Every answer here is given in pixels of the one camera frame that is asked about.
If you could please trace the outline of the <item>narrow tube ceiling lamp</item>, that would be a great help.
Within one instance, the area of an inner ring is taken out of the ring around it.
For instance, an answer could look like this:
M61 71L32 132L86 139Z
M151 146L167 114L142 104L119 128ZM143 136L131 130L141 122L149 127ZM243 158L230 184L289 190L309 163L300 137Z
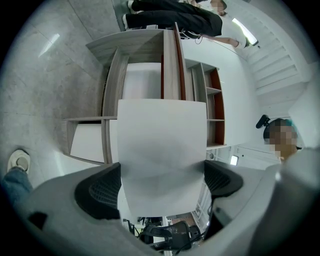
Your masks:
M258 39L238 19L233 18L232 22L241 28L243 34L251 45L256 46L259 43Z

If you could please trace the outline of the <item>grey wooden desk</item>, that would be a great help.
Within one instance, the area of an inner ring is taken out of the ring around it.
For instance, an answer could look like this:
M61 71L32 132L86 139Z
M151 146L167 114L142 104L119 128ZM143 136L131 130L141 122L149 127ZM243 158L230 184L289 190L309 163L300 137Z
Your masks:
M170 29L135 29L103 36L86 44L93 56L107 69L102 86L100 113L94 117L66 118L61 122L61 150L71 157L77 126L96 123L101 126L101 160L73 156L94 165L112 162L110 121L117 118L118 102L123 97L129 64L160 64L160 97L166 100L186 99L186 62L178 27Z

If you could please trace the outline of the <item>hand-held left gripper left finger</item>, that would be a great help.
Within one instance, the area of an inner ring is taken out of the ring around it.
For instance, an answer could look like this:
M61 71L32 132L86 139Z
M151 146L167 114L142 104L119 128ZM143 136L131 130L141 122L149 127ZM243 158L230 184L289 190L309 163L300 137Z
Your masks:
M28 230L55 256L161 256L120 220L121 165L50 179L17 204Z

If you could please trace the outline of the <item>person's blue jeans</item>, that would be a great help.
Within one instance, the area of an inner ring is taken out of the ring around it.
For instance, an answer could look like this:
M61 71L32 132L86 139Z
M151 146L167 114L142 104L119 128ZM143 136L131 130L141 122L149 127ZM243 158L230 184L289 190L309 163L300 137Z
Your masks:
M5 174L1 181L1 187L13 207L33 191L27 172L20 166L12 167Z

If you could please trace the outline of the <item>person's left white shoe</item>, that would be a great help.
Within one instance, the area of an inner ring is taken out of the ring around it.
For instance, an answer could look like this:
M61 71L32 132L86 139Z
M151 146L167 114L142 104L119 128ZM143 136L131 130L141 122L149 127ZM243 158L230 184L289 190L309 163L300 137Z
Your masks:
M9 157L7 163L7 172L12 168L20 168L25 173L29 173L31 166L30 155L22 149L15 150Z

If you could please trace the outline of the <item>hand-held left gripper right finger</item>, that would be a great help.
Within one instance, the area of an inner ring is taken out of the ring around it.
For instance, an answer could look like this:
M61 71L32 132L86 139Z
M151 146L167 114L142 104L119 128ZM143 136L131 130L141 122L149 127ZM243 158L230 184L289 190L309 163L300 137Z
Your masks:
M320 147L265 170L204 162L211 194L202 256L320 254Z

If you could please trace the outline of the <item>black office chair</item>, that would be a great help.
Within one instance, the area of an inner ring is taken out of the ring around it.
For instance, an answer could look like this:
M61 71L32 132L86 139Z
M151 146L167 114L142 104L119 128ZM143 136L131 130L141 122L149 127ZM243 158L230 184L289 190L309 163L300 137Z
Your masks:
M203 236L196 225L189 226L186 221L179 221L168 226L149 224L138 238L155 251L179 253L191 249L193 243Z

